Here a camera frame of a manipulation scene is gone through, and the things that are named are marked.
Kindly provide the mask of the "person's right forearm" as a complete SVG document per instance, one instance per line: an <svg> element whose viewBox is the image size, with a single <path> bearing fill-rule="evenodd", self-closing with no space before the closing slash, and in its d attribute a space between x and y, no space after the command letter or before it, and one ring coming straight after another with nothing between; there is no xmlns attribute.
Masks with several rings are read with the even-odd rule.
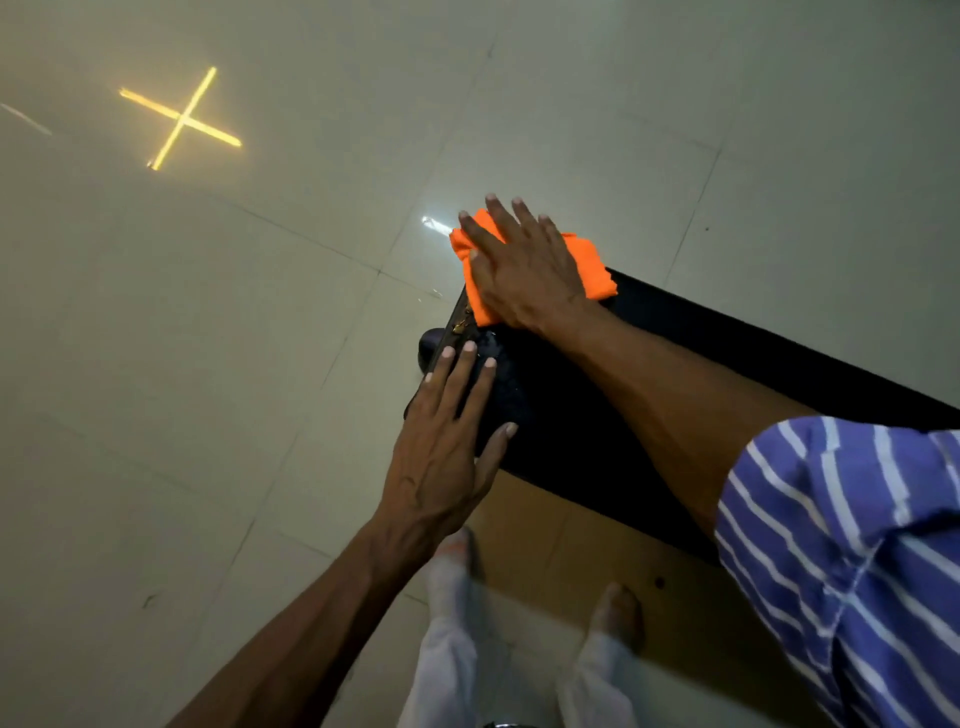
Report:
<svg viewBox="0 0 960 728"><path fill-rule="evenodd" d="M762 431L815 411L599 302L573 298L530 324L589 377L708 537L731 469Z"/></svg>

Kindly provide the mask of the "person's right foot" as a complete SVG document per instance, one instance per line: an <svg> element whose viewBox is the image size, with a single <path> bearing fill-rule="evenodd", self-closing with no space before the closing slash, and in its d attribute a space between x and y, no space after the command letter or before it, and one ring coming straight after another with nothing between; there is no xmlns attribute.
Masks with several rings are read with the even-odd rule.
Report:
<svg viewBox="0 0 960 728"><path fill-rule="evenodd" d="M587 635L605 636L633 654L640 654L646 641L642 603L627 586L610 583L591 615Z"/></svg>

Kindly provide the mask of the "person's left foot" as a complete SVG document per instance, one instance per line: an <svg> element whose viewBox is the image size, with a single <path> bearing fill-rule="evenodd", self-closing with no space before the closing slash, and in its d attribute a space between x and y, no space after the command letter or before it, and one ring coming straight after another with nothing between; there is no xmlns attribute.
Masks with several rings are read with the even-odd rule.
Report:
<svg viewBox="0 0 960 728"><path fill-rule="evenodd" d="M433 567L452 565L469 574L474 568L474 556L474 531L469 525L464 525L441 541L430 563Z"/></svg>

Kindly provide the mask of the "person's left forearm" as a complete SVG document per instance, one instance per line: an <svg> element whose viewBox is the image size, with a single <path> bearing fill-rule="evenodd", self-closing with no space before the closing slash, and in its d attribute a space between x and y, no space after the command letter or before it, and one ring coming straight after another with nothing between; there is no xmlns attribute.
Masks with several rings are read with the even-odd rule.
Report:
<svg viewBox="0 0 960 728"><path fill-rule="evenodd" d="M167 728L317 728L370 637L454 526L374 516Z"/></svg>

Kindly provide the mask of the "person's right hand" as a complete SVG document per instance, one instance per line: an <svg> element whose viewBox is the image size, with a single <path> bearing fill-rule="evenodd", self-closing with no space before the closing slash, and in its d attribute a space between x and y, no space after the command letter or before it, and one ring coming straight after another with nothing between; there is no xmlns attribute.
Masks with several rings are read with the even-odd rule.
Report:
<svg viewBox="0 0 960 728"><path fill-rule="evenodd" d="M510 206L527 235L527 242L519 246L505 245L465 211L458 215L460 228L474 249L495 258L495 295L503 322L554 341L589 300L572 256L541 252L538 216L522 198L514 198Z"/></svg>

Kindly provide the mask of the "person's left hand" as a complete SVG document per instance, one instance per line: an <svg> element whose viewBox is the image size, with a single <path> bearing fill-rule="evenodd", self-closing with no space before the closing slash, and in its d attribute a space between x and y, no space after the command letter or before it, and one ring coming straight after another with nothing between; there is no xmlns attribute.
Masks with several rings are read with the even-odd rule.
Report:
<svg viewBox="0 0 960 728"><path fill-rule="evenodd" d="M406 413L371 520L371 529L388 551L431 551L465 524L491 489L475 486L475 461L486 446L476 452L498 361L493 357L482 361L476 380L469 378L456 418L443 419L439 416L441 352L430 370L438 387L436 414L407 420ZM472 370L477 362L478 346Z"/></svg>

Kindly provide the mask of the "black suitcase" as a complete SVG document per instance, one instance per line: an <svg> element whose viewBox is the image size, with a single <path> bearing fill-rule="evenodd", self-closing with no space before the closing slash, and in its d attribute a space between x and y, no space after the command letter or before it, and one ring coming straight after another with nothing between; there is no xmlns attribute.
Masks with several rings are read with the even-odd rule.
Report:
<svg viewBox="0 0 960 728"><path fill-rule="evenodd" d="M779 334L612 271L618 295L603 307L814 410L845 420L917 431L960 430L960 409ZM716 546L669 491L642 444L604 394L558 349L528 331L494 324L450 333L462 292L444 327L442 349L468 341L497 373L476 453L504 423L519 426L501 467L508 474L633 528L708 564Z"/></svg>

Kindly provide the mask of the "brown cardboard sheet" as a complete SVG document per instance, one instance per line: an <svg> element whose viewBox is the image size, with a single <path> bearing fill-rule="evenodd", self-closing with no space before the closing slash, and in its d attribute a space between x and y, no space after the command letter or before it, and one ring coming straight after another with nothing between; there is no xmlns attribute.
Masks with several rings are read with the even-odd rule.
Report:
<svg viewBox="0 0 960 728"><path fill-rule="evenodd" d="M500 471L468 520L478 725L560 728L555 689L609 583L645 641L619 685L651 728L829 728L726 572Z"/></svg>

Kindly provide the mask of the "person's foot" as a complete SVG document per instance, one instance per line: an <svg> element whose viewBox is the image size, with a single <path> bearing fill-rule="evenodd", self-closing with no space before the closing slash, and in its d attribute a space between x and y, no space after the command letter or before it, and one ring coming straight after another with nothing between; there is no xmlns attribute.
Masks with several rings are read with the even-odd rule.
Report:
<svg viewBox="0 0 960 728"><path fill-rule="evenodd" d="M605 636L633 654L640 654L646 641L642 603L627 586L610 583L591 615L587 635Z"/></svg>
<svg viewBox="0 0 960 728"><path fill-rule="evenodd" d="M433 567L452 565L469 574L474 568L474 556L474 531L469 525L464 525L441 541L430 563Z"/></svg>

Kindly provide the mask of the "orange cleaning cloth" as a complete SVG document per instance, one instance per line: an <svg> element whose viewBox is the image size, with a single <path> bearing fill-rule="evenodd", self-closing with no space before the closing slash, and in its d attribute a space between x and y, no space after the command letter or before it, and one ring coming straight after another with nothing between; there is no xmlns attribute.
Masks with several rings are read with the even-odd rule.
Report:
<svg viewBox="0 0 960 728"><path fill-rule="evenodd" d="M585 296L593 301L604 301L618 296L618 284L601 260L594 243L573 232L563 232L561 237L564 246L575 261ZM454 255L462 265L464 289L476 325L486 328L501 324L502 318L484 302L481 291L474 281L473 239L461 227L453 228L448 238Z"/></svg>

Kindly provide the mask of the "black suitcase wheel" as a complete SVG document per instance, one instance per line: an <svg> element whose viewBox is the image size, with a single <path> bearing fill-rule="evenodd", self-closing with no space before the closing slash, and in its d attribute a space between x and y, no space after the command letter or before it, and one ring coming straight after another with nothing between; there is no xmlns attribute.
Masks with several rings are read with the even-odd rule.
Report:
<svg viewBox="0 0 960 728"><path fill-rule="evenodd" d="M443 343L446 335L444 328L435 327L426 330L417 343L416 361L420 372L425 375L430 371L430 363L434 358L438 346Z"/></svg>

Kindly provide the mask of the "white trousers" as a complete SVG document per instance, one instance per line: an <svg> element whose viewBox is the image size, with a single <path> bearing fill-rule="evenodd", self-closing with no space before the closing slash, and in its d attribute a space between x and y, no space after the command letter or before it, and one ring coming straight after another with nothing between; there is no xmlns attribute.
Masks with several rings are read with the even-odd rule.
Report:
<svg viewBox="0 0 960 728"><path fill-rule="evenodd" d="M478 655L467 626L472 573L426 566L430 622L397 728L478 728L474 687ZM640 728L633 702L616 683L635 654L605 636L589 636L557 686L563 728Z"/></svg>

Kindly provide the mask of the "blue white striped shirt sleeve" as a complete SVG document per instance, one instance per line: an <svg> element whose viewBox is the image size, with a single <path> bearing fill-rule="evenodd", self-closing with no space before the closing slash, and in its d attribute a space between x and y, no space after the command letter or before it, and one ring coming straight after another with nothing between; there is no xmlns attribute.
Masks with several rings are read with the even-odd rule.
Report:
<svg viewBox="0 0 960 728"><path fill-rule="evenodd" d="M728 473L715 539L834 724L960 728L960 430L779 422Z"/></svg>

